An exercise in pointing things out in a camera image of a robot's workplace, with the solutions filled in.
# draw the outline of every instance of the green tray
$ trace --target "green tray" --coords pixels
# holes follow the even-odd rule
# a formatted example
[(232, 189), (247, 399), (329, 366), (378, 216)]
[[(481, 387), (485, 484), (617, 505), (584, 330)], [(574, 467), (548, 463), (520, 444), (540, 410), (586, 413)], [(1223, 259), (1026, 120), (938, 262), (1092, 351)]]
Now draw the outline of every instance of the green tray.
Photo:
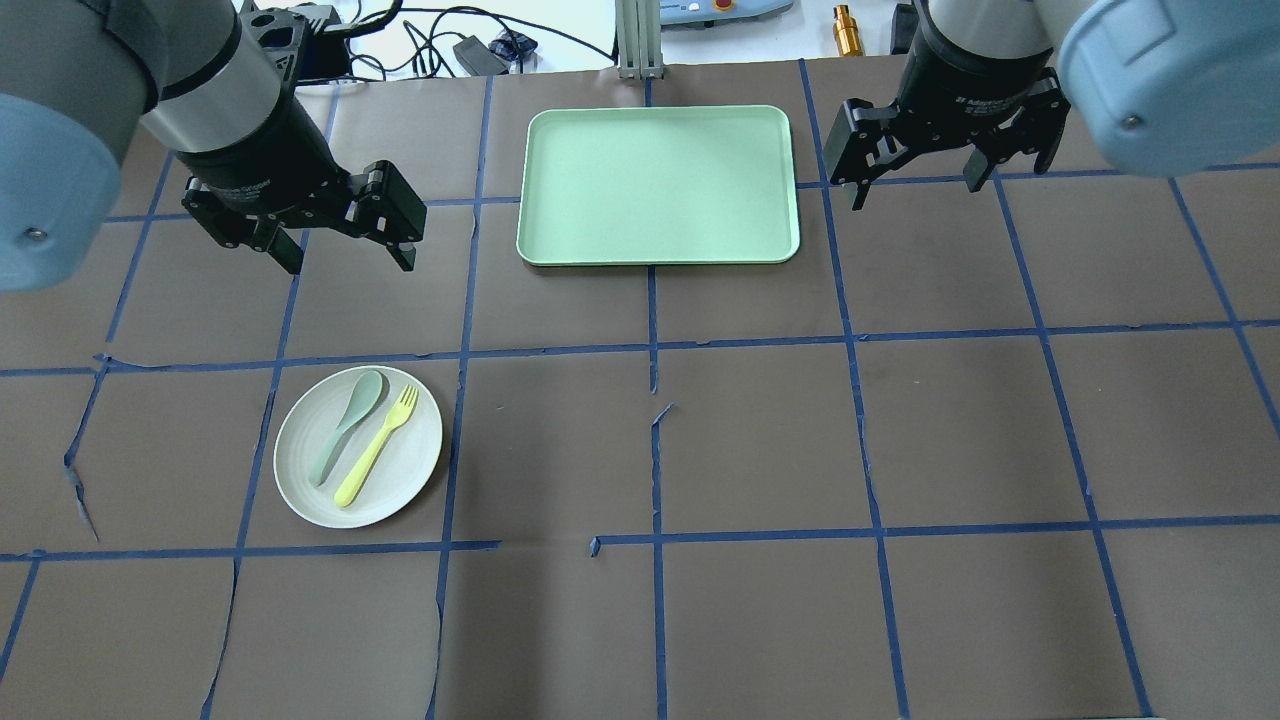
[(782, 263), (799, 247), (790, 124), (772, 105), (529, 123), (516, 250), (532, 265)]

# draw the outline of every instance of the brass cylinder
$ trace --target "brass cylinder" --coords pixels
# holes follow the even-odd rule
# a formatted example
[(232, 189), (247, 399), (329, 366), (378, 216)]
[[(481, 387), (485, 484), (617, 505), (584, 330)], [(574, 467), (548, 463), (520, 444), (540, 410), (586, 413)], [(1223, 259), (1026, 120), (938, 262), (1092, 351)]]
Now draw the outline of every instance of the brass cylinder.
[(836, 47), (845, 58), (863, 54), (863, 38), (858, 36), (858, 20), (849, 14), (849, 5), (836, 5)]

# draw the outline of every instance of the fork handle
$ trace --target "fork handle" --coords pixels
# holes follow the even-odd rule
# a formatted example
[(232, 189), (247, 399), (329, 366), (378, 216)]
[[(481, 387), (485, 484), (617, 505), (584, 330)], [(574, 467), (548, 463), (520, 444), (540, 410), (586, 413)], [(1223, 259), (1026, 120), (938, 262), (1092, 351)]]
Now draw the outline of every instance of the fork handle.
[(333, 496), (334, 505), (346, 507), (356, 500), (356, 496), (360, 495), (360, 488), (365, 487), (369, 470), (372, 469), (374, 462), (378, 461), (378, 455), (383, 451), (383, 446), (387, 445), (387, 438), (392, 437), (393, 429), (384, 427), (378, 430), (378, 434), (374, 436), (374, 442), (369, 443), (369, 447), (360, 455), (360, 460), (356, 460), (356, 465), (352, 466), (351, 471), (347, 473), (347, 478), (338, 487), (338, 492)]

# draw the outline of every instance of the spoon handle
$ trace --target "spoon handle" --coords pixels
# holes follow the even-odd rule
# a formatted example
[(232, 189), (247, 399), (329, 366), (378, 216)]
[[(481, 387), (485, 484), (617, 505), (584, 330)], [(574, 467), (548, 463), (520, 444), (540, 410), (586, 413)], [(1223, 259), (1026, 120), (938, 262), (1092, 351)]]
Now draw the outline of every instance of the spoon handle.
[(333, 460), (333, 454), (338, 450), (338, 441), (342, 439), (343, 429), (338, 428), (329, 436), (329, 445), (325, 447), (324, 452), (316, 457), (316, 464), (311, 468), (311, 473), (307, 475), (307, 480), (311, 487), (320, 487), (324, 484), (325, 475), (324, 469), (329, 465), (329, 460)]

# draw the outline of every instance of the rectangular tray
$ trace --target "rectangular tray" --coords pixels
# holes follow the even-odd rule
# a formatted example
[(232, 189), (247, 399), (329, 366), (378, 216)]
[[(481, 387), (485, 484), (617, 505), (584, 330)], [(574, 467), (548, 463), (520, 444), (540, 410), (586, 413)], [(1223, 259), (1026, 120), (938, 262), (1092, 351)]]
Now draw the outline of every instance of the rectangular tray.
[(799, 249), (790, 123), (772, 105), (529, 124), (516, 250), (531, 265), (782, 263)]

